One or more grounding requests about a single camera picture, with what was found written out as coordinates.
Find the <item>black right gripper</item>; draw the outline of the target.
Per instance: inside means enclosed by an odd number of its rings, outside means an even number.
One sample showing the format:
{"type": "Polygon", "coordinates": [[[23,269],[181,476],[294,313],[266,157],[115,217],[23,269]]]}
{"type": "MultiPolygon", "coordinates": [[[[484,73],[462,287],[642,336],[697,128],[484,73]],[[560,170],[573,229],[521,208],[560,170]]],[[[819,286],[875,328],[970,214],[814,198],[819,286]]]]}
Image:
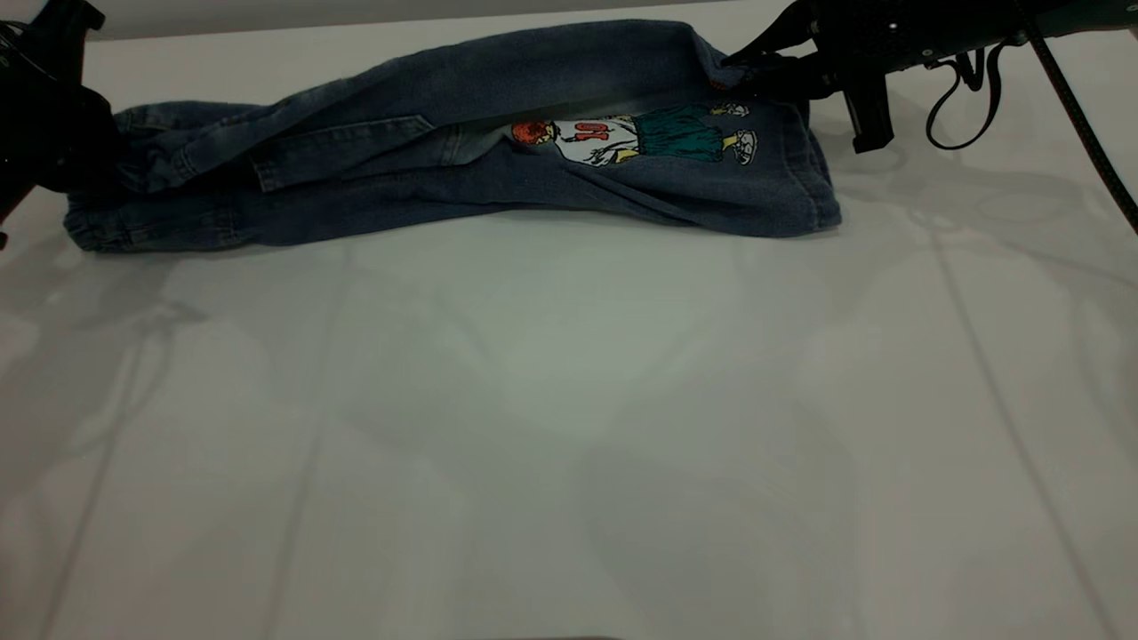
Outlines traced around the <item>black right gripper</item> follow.
{"type": "Polygon", "coordinates": [[[934,56],[932,1],[807,1],[787,7],[750,44],[721,60],[745,68],[737,93],[756,99],[825,99],[841,76],[887,76],[934,56]],[[813,40],[816,52],[783,56],[813,40]]]}

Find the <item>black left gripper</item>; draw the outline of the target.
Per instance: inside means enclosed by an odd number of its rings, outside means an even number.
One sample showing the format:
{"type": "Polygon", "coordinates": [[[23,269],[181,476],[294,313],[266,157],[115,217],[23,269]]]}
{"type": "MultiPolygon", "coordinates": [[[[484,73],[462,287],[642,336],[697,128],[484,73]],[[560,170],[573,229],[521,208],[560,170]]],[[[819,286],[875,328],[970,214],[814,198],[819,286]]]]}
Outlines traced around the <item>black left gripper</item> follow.
{"type": "Polygon", "coordinates": [[[83,85],[88,34],[105,23],[89,1],[48,1],[28,23],[3,20],[3,220],[53,172],[118,155],[109,102],[83,85]]]}

